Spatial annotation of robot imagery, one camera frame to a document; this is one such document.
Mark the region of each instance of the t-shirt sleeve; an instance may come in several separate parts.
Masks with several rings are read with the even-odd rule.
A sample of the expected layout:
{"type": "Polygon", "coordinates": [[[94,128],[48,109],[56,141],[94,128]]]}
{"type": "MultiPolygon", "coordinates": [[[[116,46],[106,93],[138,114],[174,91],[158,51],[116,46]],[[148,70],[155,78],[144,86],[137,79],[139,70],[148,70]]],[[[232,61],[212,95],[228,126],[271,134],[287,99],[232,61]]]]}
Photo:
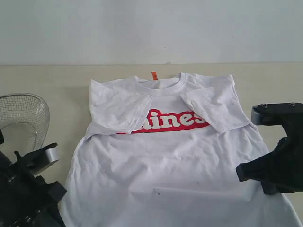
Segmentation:
{"type": "Polygon", "coordinates": [[[92,122],[87,136],[130,134],[144,124],[151,102],[151,96],[119,92],[92,80],[89,89],[92,122]]]}
{"type": "Polygon", "coordinates": [[[232,75],[214,81],[216,83],[212,87],[203,87],[182,94],[182,99],[219,134],[248,125],[250,120],[239,103],[232,75]]]}

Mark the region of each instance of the table surface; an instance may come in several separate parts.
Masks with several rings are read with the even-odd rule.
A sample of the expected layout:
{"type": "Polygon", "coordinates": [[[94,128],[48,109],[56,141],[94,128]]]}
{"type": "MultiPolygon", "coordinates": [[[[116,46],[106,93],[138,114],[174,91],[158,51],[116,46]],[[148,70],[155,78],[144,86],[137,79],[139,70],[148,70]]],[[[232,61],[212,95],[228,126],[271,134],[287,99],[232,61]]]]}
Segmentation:
{"type": "MultiPolygon", "coordinates": [[[[105,82],[137,75],[159,79],[179,72],[221,76],[233,74],[236,91],[244,112],[261,103],[303,102],[303,62],[180,64],[124,66],[0,66],[0,96],[27,92],[41,96],[49,105],[50,125],[45,144],[57,142],[60,161],[42,172],[48,183],[64,184],[74,150],[90,123],[90,80],[105,82]]],[[[279,126],[259,126],[260,133],[272,150],[285,136],[279,126]]],[[[303,220],[303,193],[288,195],[303,220]]]]}

